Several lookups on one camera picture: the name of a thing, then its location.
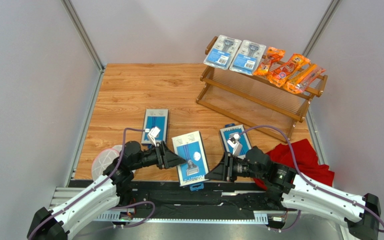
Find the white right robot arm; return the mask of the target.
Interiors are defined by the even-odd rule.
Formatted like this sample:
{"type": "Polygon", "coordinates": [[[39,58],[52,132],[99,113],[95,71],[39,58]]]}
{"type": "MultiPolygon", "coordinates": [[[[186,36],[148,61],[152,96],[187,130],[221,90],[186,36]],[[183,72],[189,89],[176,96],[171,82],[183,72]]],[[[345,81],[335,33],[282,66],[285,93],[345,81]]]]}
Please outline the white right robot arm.
{"type": "Polygon", "coordinates": [[[268,200],[286,209],[334,221],[360,240],[379,237],[380,200],[371,193],[358,195],[335,189],[272,161],[256,146],[244,158],[225,152],[219,164],[205,175],[207,180],[231,183],[238,177],[263,181],[268,200]]]}

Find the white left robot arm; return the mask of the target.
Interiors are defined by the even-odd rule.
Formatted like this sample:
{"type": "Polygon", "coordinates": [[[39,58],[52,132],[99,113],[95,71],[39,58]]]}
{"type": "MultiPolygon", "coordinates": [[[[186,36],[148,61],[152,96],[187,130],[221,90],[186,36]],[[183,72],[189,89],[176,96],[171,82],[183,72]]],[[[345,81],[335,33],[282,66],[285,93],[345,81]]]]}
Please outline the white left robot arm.
{"type": "Polygon", "coordinates": [[[139,142],[129,141],[102,175],[80,193],[53,209],[39,209],[33,216],[27,239],[71,240],[104,212],[131,210],[139,205],[133,202],[134,170],[149,166],[170,169],[186,162],[164,141],[147,150],[143,150],[139,142]]]}

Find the orange Bic razor bag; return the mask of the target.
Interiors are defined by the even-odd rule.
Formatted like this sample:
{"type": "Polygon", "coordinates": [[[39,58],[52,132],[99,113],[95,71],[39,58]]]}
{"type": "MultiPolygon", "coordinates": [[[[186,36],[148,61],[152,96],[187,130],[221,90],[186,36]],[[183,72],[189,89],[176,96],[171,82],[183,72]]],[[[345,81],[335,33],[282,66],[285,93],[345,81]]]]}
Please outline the orange Bic razor bag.
{"type": "Polygon", "coordinates": [[[294,53],[287,62],[269,72],[266,78],[271,84],[280,88],[293,73],[310,62],[309,58],[299,53],[294,53]]]}
{"type": "Polygon", "coordinates": [[[271,66],[274,63],[279,62],[285,55],[284,49],[278,49],[270,46],[267,51],[264,60],[262,60],[254,71],[254,76],[266,76],[269,73],[271,66]]]}
{"type": "Polygon", "coordinates": [[[292,94],[302,94],[310,84],[326,70],[315,63],[311,63],[298,75],[290,77],[283,85],[283,89],[292,94]]]}

